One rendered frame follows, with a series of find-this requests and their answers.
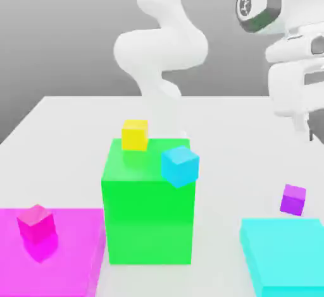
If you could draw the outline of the small magenta cube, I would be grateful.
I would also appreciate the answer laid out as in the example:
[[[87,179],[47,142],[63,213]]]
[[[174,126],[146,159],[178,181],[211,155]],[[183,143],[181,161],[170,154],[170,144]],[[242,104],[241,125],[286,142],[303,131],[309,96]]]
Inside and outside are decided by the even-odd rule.
[[[50,210],[36,204],[23,210],[16,220],[23,245],[36,262],[42,263],[55,253],[58,248],[58,235]]]

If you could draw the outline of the large green box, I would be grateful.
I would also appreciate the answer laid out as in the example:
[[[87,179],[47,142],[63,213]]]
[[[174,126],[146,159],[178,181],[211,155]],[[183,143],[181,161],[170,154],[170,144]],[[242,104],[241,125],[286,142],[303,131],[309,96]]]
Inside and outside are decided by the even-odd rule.
[[[124,151],[113,139],[101,178],[111,265],[189,265],[196,184],[175,188],[161,176],[161,154],[186,138],[153,138]]]

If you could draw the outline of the small yellow cube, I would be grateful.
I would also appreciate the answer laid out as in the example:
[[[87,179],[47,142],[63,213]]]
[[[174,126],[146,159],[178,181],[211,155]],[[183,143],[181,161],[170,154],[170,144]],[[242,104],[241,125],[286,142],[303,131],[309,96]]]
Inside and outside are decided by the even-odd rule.
[[[122,150],[146,151],[148,144],[148,121],[127,119],[121,129]]]

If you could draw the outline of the small cyan cube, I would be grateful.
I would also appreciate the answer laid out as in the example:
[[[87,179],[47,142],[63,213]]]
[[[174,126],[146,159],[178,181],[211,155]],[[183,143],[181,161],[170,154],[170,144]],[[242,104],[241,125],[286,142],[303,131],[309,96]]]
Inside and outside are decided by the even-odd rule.
[[[161,153],[161,176],[175,188],[195,182],[199,177],[200,158],[185,146]]]

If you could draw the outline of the large cyan box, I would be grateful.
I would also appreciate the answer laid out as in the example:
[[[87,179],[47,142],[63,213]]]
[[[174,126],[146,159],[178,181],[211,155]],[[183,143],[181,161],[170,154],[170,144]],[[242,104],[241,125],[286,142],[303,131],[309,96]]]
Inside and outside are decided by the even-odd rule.
[[[318,219],[243,219],[240,243],[256,297],[324,297]]]

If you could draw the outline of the small purple cube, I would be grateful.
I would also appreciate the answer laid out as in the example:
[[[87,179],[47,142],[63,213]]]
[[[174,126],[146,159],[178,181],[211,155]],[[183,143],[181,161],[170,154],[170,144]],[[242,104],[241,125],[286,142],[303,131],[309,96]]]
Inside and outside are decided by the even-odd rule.
[[[288,214],[301,216],[306,200],[306,189],[286,184],[282,201],[280,204],[280,211]]]

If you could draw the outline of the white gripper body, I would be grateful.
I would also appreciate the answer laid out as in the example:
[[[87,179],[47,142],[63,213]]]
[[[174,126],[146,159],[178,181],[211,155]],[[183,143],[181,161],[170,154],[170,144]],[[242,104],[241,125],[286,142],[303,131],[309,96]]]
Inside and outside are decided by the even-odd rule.
[[[306,85],[304,77],[324,70],[324,58],[274,64],[268,72],[268,89],[275,114],[292,117],[324,109],[324,80]]]

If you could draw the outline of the large magenta box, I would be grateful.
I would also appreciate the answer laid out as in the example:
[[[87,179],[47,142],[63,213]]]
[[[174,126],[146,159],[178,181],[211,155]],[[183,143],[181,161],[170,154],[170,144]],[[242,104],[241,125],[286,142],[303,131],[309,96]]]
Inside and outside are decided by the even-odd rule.
[[[106,234],[102,209],[51,209],[55,235],[25,241],[17,217],[0,209],[0,297],[95,297]]]

